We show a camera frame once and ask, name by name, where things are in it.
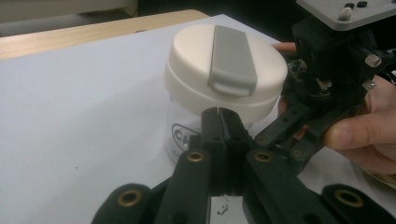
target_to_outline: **wooden surface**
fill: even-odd
[[[0,38],[0,60],[60,49],[110,37],[129,35],[208,16],[196,10],[184,10],[129,20],[110,21],[60,30]]]

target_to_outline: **plastic container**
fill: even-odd
[[[170,94],[166,150],[173,161],[201,132],[201,113],[225,107],[244,124],[265,118],[288,73],[285,60],[255,35],[212,24],[179,31],[164,71]]]

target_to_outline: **jar lid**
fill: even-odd
[[[283,57],[264,40],[205,24],[175,35],[164,82],[175,101],[197,116],[225,107],[252,123],[271,112],[287,73]]]

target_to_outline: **finger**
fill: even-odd
[[[343,119],[326,132],[324,142],[333,149],[396,143],[396,108]]]
[[[281,114],[285,113],[288,109],[288,101],[285,96],[281,96],[279,101],[277,102],[277,116],[279,117]]]
[[[396,88],[382,77],[375,76],[376,87],[369,90],[364,98],[367,111],[374,113],[396,106]]]
[[[303,128],[301,128],[297,133],[294,134],[293,137],[297,140],[300,140],[304,136],[304,134],[308,131],[309,127],[310,127],[309,124],[305,124]]]
[[[293,42],[278,43],[278,44],[273,44],[272,46],[280,52],[296,51],[296,45]]]
[[[396,174],[396,161],[384,156],[374,147],[338,150],[338,152],[367,170],[380,174]]]

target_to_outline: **gray flip cap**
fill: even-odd
[[[248,96],[257,84],[257,74],[247,34],[224,26],[215,27],[209,84],[218,92]]]

